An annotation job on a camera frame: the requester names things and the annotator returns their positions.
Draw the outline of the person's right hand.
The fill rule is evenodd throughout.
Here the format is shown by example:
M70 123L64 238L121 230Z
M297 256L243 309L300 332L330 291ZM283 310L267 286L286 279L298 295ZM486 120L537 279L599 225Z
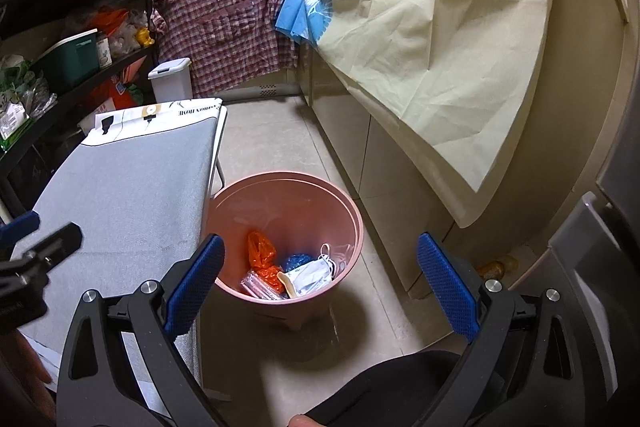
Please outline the person's right hand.
M306 415L295 415L288 421L288 427L324 427Z

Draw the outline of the person's left hand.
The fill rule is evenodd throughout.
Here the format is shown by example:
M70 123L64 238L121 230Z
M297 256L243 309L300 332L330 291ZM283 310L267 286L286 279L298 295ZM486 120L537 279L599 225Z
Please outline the person's left hand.
M55 425L56 407L47 384L52 377L38 353L18 330L1 336L1 356L43 418Z

